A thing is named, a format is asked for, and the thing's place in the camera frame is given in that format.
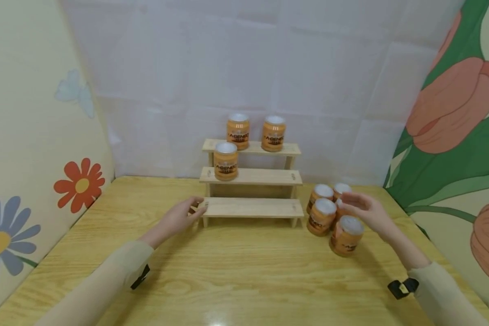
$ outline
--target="hand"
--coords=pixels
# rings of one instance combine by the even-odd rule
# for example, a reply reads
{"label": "hand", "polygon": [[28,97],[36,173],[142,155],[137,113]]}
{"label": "hand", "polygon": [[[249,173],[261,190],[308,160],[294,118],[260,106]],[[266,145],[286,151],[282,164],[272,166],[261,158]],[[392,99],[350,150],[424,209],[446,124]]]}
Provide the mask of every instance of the hand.
{"label": "hand", "polygon": [[190,197],[174,205],[163,215],[159,223],[139,238],[156,249],[173,235],[185,230],[206,212],[206,206],[194,210],[202,203],[202,197]]}
{"label": "hand", "polygon": [[378,200],[355,192],[344,192],[340,198],[342,200],[340,208],[361,219],[382,240],[389,242],[402,233]]}

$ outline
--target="black wrist strap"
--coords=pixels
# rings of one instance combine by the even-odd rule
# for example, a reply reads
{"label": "black wrist strap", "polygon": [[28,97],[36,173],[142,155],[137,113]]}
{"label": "black wrist strap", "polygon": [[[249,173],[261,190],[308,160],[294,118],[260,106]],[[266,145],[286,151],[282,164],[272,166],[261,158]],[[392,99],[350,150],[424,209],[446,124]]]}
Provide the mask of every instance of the black wrist strap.
{"label": "black wrist strap", "polygon": [[143,281],[145,281],[146,275],[149,273],[150,267],[149,265],[145,265],[144,272],[141,273],[141,276],[136,279],[136,281],[130,286],[131,289],[136,289]]}
{"label": "black wrist strap", "polygon": [[396,279],[388,284],[388,289],[397,300],[400,300],[415,292],[419,285],[419,282],[414,278],[408,278],[402,283]]}

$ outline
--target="wall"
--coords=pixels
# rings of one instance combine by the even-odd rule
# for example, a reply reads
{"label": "wall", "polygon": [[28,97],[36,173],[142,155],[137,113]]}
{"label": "wall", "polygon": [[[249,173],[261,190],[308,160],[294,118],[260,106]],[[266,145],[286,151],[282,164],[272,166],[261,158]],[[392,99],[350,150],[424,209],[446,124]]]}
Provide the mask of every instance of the wall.
{"label": "wall", "polygon": [[[306,182],[382,185],[462,0],[63,0],[117,175],[199,177],[230,112],[286,118]],[[272,158],[240,166],[272,168]]]}
{"label": "wall", "polygon": [[56,1],[0,1],[0,304],[113,179]]}
{"label": "wall", "polygon": [[489,0],[456,17],[385,186],[489,305]]}

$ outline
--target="left hand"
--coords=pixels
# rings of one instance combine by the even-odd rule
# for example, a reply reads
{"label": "left hand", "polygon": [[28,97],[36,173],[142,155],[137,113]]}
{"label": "left hand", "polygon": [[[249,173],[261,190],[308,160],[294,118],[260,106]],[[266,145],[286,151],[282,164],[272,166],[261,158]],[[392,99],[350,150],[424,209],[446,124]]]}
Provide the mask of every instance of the left hand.
{"label": "left hand", "polygon": [[159,223],[139,238],[152,248],[156,249],[175,234],[180,233],[198,220],[206,212],[206,206],[194,210],[202,203],[204,198],[192,196],[174,205],[163,215]]}

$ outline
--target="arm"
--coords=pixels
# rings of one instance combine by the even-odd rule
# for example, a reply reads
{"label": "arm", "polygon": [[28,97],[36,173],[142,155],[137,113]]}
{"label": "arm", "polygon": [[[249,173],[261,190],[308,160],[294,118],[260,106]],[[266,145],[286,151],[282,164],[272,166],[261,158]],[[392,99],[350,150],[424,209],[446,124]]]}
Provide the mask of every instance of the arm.
{"label": "arm", "polygon": [[65,296],[37,326],[96,325],[108,306],[124,288],[130,288],[141,275],[151,254],[160,244],[199,219],[206,207],[195,211],[203,198],[191,197],[176,204],[137,241],[114,251],[93,274]]}
{"label": "arm", "polygon": [[398,255],[410,278],[419,282],[415,298],[437,326],[489,325],[458,288],[453,277],[429,258],[393,223],[380,202],[360,193],[344,193],[341,208],[358,216]]}

